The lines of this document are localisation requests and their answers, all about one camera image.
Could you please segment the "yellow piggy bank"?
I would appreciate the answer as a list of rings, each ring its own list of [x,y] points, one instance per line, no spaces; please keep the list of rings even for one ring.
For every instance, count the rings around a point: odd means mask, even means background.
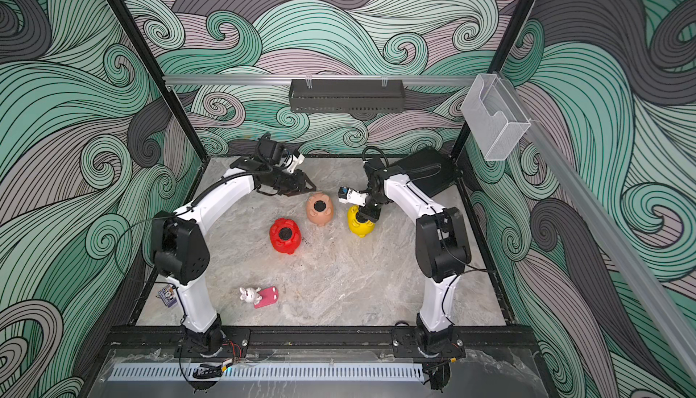
[[[360,215],[359,207],[353,205],[347,213],[348,228],[354,235],[364,238],[375,229],[375,223]]]

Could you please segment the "black plug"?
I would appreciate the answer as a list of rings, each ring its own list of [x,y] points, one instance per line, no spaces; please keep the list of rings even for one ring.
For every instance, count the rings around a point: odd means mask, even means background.
[[[317,200],[314,203],[314,209],[317,212],[324,212],[326,210],[326,203],[323,200]]]
[[[278,232],[278,237],[283,241],[291,240],[291,238],[293,238],[293,236],[294,236],[293,230],[288,228],[288,227],[282,227]]]

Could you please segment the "peach piggy bank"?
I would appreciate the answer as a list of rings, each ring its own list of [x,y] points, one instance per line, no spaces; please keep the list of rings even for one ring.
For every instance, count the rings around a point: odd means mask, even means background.
[[[323,193],[317,192],[311,195],[306,202],[306,216],[313,224],[324,227],[335,215],[335,209],[331,198]]]

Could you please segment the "red piggy bank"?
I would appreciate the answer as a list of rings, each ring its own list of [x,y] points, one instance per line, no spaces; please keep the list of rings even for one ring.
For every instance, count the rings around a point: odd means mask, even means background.
[[[301,232],[294,220],[277,219],[269,230],[273,249],[279,253],[293,255],[301,245]]]

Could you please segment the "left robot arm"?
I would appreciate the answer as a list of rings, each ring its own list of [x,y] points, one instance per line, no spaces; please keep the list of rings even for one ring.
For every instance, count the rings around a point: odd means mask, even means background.
[[[224,340],[206,283],[210,265],[206,233],[232,205],[263,186],[288,197],[315,191],[315,184],[298,168],[304,159],[300,151],[287,149],[267,133],[257,140],[252,155],[235,160],[191,202],[152,219],[150,258],[174,288],[184,336],[202,356],[217,355]]]

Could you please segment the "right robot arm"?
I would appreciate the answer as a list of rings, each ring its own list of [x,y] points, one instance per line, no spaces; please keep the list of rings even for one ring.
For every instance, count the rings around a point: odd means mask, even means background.
[[[379,220],[382,206],[394,203],[415,225],[415,258],[425,276],[422,307],[417,315],[417,340],[428,357],[444,353],[454,334],[453,298],[460,277],[471,263],[471,247],[460,210],[435,202],[416,182],[439,174],[442,165],[408,166],[384,158],[362,157],[368,184],[359,206],[362,220]]]

